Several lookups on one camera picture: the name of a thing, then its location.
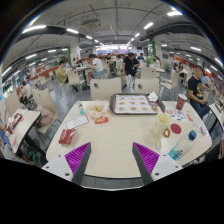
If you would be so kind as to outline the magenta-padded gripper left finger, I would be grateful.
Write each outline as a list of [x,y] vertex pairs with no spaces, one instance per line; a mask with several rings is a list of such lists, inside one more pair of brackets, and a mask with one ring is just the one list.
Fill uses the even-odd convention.
[[65,155],[57,155],[42,169],[80,185],[91,154],[91,143],[85,143]]

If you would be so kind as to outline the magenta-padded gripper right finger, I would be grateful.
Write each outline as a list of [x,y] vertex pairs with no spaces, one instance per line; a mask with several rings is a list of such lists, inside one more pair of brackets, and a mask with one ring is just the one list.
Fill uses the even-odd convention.
[[132,153],[137,162],[144,185],[182,169],[182,166],[169,155],[158,154],[139,143],[133,143]]

